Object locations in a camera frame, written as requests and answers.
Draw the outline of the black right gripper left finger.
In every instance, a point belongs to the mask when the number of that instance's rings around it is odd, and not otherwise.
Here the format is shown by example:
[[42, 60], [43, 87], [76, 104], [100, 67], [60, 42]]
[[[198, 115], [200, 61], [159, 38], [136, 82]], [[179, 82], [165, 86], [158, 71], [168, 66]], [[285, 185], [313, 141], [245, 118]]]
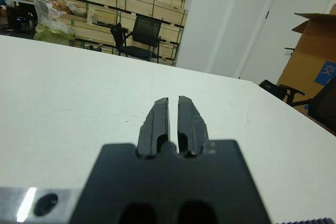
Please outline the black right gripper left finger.
[[137, 156], [151, 159], [161, 152], [164, 143], [170, 141], [169, 99], [155, 101], [140, 127]]

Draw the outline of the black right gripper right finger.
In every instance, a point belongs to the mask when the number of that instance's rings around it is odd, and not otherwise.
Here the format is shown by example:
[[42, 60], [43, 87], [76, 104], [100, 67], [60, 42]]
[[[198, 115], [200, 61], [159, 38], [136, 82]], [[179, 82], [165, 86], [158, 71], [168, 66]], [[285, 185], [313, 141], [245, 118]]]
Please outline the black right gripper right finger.
[[209, 141], [206, 123], [186, 96], [178, 99], [177, 136], [180, 155], [184, 157], [201, 155]]

